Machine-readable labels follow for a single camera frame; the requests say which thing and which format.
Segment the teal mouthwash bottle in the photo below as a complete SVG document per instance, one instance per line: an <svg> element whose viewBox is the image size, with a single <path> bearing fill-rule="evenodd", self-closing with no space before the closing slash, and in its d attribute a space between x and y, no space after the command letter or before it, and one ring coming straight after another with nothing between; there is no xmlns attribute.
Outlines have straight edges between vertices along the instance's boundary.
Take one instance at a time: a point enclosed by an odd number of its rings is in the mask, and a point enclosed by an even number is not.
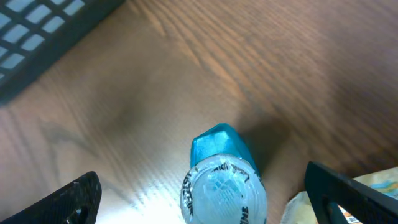
<svg viewBox="0 0 398 224"><path fill-rule="evenodd" d="M180 190L185 223L265 224L267 192L250 150L220 123L195 137Z"/></svg>

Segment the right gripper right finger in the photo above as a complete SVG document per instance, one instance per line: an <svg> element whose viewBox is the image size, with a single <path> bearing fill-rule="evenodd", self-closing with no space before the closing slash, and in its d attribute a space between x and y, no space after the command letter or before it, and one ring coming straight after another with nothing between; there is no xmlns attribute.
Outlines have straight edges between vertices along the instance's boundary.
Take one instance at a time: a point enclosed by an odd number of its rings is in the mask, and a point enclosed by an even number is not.
<svg viewBox="0 0 398 224"><path fill-rule="evenodd" d="M318 223L347 223L343 207L361 223L397 223L397 200L323 164L310 161L305 189Z"/></svg>

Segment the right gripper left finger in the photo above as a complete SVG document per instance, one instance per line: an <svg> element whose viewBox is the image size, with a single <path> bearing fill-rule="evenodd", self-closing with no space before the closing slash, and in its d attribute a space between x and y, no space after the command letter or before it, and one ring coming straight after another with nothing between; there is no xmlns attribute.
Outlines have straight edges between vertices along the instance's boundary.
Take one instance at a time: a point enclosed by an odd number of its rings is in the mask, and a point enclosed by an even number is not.
<svg viewBox="0 0 398 224"><path fill-rule="evenodd" d="M102 188L89 171L1 224L95 224Z"/></svg>

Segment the yellow snack bag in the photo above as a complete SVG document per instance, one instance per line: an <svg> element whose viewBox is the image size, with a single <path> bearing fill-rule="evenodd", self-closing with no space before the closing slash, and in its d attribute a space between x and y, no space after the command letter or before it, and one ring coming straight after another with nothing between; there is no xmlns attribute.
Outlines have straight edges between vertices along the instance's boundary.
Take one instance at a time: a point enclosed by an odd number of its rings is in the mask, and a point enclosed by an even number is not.
<svg viewBox="0 0 398 224"><path fill-rule="evenodd" d="M287 205L281 224L397 223L397 168L350 178L309 162L305 191Z"/></svg>

